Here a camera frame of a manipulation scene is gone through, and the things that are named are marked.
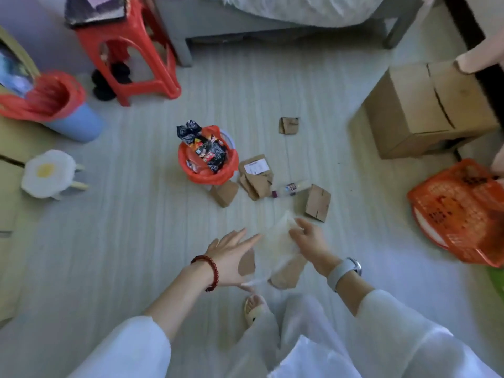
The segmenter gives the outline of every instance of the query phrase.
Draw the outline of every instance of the forearm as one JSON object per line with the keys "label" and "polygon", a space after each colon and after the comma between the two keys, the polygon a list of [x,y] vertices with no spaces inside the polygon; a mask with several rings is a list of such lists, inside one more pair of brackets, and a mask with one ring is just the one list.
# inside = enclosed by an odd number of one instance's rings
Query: forearm
{"label": "forearm", "polygon": [[[324,277],[328,277],[329,273],[341,263],[339,257],[327,253],[324,254],[320,260],[316,261],[316,269],[318,273]],[[336,284],[336,293],[339,294],[344,304],[347,306],[348,310],[354,315],[357,315],[360,303],[367,296],[369,292],[372,292],[374,287],[369,285],[364,279],[362,279],[355,272],[346,273]]]}
{"label": "forearm", "polygon": [[185,267],[144,314],[151,316],[173,342],[180,325],[212,280],[212,268],[205,262]]}

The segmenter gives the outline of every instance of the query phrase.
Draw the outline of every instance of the white sleeve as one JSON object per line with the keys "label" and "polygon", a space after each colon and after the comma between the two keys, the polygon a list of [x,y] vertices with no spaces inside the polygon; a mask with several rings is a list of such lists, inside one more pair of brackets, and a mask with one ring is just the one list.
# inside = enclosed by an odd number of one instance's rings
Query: white sleeve
{"label": "white sleeve", "polygon": [[69,378],[164,378],[170,363],[168,338],[151,317],[118,325]]}
{"label": "white sleeve", "polygon": [[387,292],[369,293],[360,304],[356,320],[364,354],[359,357],[366,361],[362,376],[498,377],[448,329]]}

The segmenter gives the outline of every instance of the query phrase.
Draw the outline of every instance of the person's left hand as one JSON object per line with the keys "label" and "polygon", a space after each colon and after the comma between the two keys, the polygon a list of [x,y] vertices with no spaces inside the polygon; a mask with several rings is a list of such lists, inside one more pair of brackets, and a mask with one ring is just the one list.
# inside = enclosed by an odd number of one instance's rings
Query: person's left hand
{"label": "person's left hand", "polygon": [[245,278],[238,273],[238,264],[243,255],[257,243],[262,235],[257,234],[248,240],[241,241],[247,230],[232,231],[225,235],[220,241],[215,239],[210,243],[205,253],[217,266],[219,272],[218,286],[239,286],[244,290],[250,289],[242,287]]}

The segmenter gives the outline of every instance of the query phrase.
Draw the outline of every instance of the slipper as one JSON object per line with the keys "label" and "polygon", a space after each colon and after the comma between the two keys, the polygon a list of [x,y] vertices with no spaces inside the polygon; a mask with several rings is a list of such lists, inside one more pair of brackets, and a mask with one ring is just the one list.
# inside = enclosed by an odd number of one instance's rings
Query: slipper
{"label": "slipper", "polygon": [[[249,302],[249,299],[251,299],[254,296],[260,297],[264,303],[256,306],[247,314],[246,312],[247,303]],[[249,326],[249,328],[253,325],[255,319],[265,312],[271,312],[271,311],[270,308],[268,307],[268,304],[266,304],[266,300],[261,295],[253,294],[245,299],[245,303],[243,304],[243,315],[245,316],[245,320],[247,321],[247,325]]]}

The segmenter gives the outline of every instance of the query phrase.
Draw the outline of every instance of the black snack wrapper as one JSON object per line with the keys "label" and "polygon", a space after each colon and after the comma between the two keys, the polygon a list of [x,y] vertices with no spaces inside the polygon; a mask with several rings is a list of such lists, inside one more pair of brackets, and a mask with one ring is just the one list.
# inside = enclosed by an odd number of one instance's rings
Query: black snack wrapper
{"label": "black snack wrapper", "polygon": [[212,134],[203,136],[201,127],[193,120],[185,126],[177,126],[177,136],[199,155],[214,174],[224,165],[227,156],[224,143]]}

